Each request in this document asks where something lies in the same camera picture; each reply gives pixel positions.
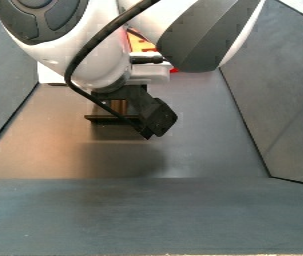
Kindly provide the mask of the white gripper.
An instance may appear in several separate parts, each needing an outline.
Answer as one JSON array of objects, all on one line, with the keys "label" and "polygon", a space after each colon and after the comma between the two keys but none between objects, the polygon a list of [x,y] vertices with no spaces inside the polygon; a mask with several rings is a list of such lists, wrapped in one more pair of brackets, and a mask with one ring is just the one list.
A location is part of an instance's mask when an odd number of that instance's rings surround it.
[{"label": "white gripper", "polygon": [[129,84],[161,84],[170,81],[173,65],[159,52],[130,53]]}]

